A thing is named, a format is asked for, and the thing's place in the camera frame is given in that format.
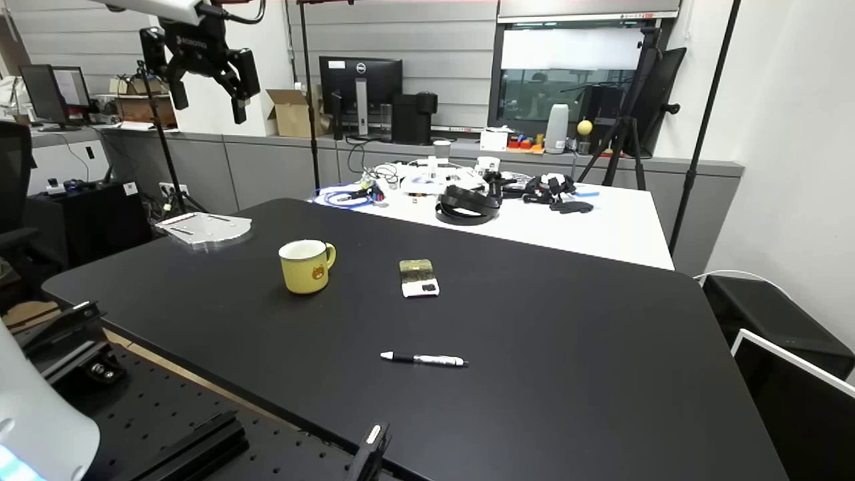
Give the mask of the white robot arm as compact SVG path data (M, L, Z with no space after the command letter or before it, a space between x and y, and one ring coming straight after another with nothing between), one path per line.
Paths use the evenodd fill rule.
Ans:
M249 48L228 46L228 23L253 27L265 22L267 0L253 15L232 12L225 0L100 0L106 10L156 15L156 27L140 32L145 66L169 83L176 109L188 109L185 75L212 78L229 97L232 119L247 119L247 103L260 93L257 60Z

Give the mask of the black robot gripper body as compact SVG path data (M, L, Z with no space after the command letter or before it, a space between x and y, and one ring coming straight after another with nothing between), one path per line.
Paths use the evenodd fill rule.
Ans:
M185 72L217 78L232 68L221 19L200 23L162 19L158 27L145 27L140 40L146 68L161 78L182 78Z

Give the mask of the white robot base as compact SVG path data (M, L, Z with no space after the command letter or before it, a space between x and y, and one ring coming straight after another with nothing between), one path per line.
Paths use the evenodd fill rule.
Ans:
M82 481L100 424L65 400L0 326L0 481Z

